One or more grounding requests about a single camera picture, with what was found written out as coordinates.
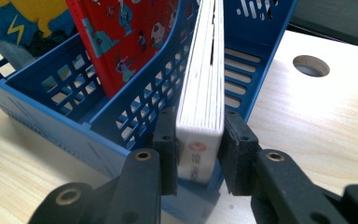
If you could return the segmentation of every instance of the black metal bracket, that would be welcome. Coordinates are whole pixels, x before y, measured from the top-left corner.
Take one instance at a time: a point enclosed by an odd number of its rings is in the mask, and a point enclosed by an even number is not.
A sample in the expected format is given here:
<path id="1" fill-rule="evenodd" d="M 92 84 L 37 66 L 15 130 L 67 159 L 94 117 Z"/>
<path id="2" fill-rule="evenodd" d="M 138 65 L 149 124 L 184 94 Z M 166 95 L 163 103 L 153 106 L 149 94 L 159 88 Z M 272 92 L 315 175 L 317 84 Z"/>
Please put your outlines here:
<path id="1" fill-rule="evenodd" d="M 159 223 L 160 180 L 157 151 L 138 149 L 128 155 L 118 178 L 96 190 L 84 183 L 53 190 L 29 223 Z"/>

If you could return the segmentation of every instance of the red book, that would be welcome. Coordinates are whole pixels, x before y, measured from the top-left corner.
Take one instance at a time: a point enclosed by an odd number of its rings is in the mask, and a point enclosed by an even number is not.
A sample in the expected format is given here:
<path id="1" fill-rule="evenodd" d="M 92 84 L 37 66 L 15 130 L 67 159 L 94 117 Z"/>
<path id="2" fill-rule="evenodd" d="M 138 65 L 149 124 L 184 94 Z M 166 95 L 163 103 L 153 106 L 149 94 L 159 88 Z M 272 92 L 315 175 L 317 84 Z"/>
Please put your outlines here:
<path id="1" fill-rule="evenodd" d="M 177 0 L 66 0 L 108 97 L 161 49 Z"/>

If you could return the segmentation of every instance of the round hole in table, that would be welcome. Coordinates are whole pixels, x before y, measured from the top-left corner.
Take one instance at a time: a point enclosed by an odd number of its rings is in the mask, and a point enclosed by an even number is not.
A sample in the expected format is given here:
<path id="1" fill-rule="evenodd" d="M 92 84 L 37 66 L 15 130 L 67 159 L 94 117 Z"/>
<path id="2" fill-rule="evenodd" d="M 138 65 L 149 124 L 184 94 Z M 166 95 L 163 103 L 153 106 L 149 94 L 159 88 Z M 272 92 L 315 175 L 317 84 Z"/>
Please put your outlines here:
<path id="1" fill-rule="evenodd" d="M 327 63 L 310 55 L 295 57 L 293 65 L 299 72 L 310 77 L 325 77 L 330 73 L 330 67 Z"/>

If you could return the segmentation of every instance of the blue plastic file holder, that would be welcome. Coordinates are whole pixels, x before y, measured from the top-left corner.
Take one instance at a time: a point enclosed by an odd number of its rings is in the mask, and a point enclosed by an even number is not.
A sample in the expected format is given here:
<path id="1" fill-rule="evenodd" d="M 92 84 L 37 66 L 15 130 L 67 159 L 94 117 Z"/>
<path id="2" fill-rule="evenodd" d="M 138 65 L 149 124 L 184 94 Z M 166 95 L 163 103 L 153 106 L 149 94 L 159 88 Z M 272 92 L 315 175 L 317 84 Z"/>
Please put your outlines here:
<path id="1" fill-rule="evenodd" d="M 226 106 L 247 120 L 296 0 L 225 1 Z M 116 177 L 129 151 L 145 145 L 158 112 L 175 105 L 182 87 L 196 0 L 180 0 L 161 51 L 116 96 L 100 86 L 79 35 L 26 68 L 0 73 L 0 108 L 105 175 Z M 7 63 L 0 61 L 0 66 Z M 185 223 L 203 223 L 222 183 L 216 165 L 208 187 L 183 180 L 162 207 Z"/>

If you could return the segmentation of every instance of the wooden table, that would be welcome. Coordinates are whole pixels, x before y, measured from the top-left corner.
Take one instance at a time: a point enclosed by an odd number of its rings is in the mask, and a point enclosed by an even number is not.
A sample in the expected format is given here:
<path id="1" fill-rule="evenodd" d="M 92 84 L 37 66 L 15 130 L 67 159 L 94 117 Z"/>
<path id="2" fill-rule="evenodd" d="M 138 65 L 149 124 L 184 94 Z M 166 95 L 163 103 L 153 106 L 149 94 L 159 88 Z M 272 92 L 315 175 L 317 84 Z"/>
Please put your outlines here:
<path id="1" fill-rule="evenodd" d="M 293 59 L 311 55 L 330 68 L 325 77 L 298 72 Z M 358 47 L 286 32 L 249 125 L 262 148 L 282 150 L 317 185 L 341 194 L 358 183 Z M 0 110 L 0 223 L 25 223 L 58 186 L 107 178 L 29 131 Z M 255 223 L 249 197 L 224 185 L 208 223 Z M 162 223 L 177 222 L 163 214 Z"/>

